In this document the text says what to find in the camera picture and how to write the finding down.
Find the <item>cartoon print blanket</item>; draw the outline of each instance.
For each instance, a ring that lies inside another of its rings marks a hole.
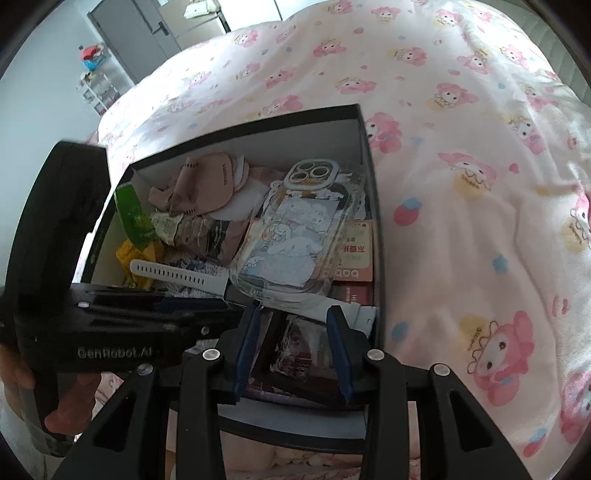
[[[449,364],[550,478],[591,415],[591,111],[504,14],[317,4],[179,53],[107,112],[99,141],[117,181],[197,135],[349,103],[378,179],[386,349]]]

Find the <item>metal screw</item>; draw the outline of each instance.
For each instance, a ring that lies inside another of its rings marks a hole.
[[[149,375],[150,373],[152,373],[154,371],[154,367],[150,364],[141,364],[138,367],[138,373],[144,377],[146,375]]]
[[[384,352],[382,352],[381,350],[378,350],[377,348],[373,348],[371,349],[368,353],[367,356],[370,360],[374,360],[376,362],[379,362],[380,360],[383,360],[385,355]]]
[[[450,374],[451,370],[449,370],[449,367],[447,365],[444,364],[437,364],[433,367],[433,371],[435,372],[436,375],[439,375],[440,377],[446,377]]]
[[[203,358],[205,360],[217,360],[220,358],[220,350],[216,350],[215,348],[210,348],[203,352]]]

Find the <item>yellow package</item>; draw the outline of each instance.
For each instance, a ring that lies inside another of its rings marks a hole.
[[[129,264],[132,260],[146,260],[148,262],[160,262],[164,255],[164,247],[160,240],[152,240],[144,251],[134,247],[128,239],[115,251],[115,255],[125,272],[125,286],[149,290],[154,280],[152,278],[139,277],[131,273]]]

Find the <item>phone case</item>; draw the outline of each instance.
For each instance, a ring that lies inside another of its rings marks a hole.
[[[317,172],[322,175],[301,182],[296,177],[299,186],[291,188],[294,174],[318,167],[324,168]],[[234,257],[232,283],[263,305],[279,309],[306,302],[309,296],[303,294],[325,296],[339,263],[345,226],[361,198],[361,172],[361,166],[343,169],[332,160],[294,165]]]

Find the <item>blue gripper pad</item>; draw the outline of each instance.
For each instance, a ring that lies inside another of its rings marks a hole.
[[[337,318],[330,310],[326,314],[326,333],[329,338],[336,376],[339,380],[339,390],[345,397],[345,400],[351,402],[355,397],[351,377],[351,361],[349,360],[345,343],[339,332]]]
[[[234,395],[238,401],[248,383],[248,378],[251,373],[252,360],[255,356],[256,342],[261,331],[261,310],[254,308],[252,311],[251,322],[248,325],[248,330],[244,336],[244,342],[238,352],[236,359],[236,382],[234,383]]]

